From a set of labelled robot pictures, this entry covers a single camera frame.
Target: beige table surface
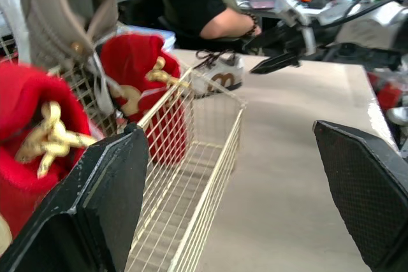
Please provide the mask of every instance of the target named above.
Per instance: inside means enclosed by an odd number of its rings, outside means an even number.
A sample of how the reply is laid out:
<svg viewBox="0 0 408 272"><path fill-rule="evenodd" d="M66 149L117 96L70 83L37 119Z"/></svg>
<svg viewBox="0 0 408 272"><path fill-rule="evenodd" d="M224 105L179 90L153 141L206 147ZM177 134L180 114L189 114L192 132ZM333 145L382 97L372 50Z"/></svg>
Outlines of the beige table surface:
<svg viewBox="0 0 408 272"><path fill-rule="evenodd" d="M194 52L175 50L180 61ZM317 119L389 140L361 66L303 62L269 75L248 71L242 148L199 272L368 272L332 201L312 132Z"/></svg>

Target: person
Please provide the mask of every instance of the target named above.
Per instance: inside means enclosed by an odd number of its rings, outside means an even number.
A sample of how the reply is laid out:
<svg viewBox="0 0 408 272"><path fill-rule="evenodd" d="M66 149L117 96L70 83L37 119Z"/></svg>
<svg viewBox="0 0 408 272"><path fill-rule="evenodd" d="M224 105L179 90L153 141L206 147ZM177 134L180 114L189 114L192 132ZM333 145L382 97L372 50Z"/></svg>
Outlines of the person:
<svg viewBox="0 0 408 272"><path fill-rule="evenodd" d="M261 33L256 17L235 0L163 0L166 20L203 39L239 38Z"/></svg>

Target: bracelet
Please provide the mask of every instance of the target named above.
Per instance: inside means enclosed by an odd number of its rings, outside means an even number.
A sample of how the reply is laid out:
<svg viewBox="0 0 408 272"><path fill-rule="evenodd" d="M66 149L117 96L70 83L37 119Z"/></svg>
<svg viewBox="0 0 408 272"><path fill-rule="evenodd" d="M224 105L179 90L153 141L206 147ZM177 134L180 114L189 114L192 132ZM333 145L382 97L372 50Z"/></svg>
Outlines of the bracelet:
<svg viewBox="0 0 408 272"><path fill-rule="evenodd" d="M248 15L252 21L254 22L254 25L252 26L251 30L249 30L248 32L246 32L243 36L252 36L258 26L258 19L256 18L256 16L252 13L249 12L245 12L243 13L244 15Z"/></svg>

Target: wire basket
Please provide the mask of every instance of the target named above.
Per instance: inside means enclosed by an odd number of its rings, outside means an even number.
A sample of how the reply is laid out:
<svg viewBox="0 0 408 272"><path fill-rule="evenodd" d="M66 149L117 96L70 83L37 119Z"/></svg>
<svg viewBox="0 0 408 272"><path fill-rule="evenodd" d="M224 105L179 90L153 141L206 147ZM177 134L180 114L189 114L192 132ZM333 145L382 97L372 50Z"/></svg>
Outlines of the wire basket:
<svg viewBox="0 0 408 272"><path fill-rule="evenodd" d="M6 23L1 26L0 61L14 61L18 56L15 41ZM157 149L164 134L176 132L159 131L163 120L183 120L187 131L186 152L182 158L170 157L179 159L178 162L161 164L150 157L142 213L126 271L194 271L235 167L245 103L199 72L184 64L181 66L185 73L180 81L191 84L193 78L204 78L208 86L220 93L195 99L191 89L172 86L139 121L145 131L150 131L147 136L156 134L150 149ZM98 110L94 76L84 65L69 70L58 67L50 72L69 83L89 118L106 136L118 133L117 116L106 116ZM175 108L183 108L181 119L171 114ZM177 138L168 140L170 155L171 148L177 148L179 142Z"/></svg>

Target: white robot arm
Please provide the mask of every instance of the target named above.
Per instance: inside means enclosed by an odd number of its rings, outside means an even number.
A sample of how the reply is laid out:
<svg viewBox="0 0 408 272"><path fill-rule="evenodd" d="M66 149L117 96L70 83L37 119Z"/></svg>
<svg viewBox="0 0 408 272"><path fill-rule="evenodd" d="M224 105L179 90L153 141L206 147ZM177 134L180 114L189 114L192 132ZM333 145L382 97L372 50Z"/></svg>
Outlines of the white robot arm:
<svg viewBox="0 0 408 272"><path fill-rule="evenodd" d="M280 22L247 45L250 48L280 44L282 53L255 67L253 73L269 73L298 64L303 55L329 43L354 43L361 47L408 54L408 8L397 0L372 3L358 0L338 4L314 18L304 14L297 0L276 0Z"/></svg>

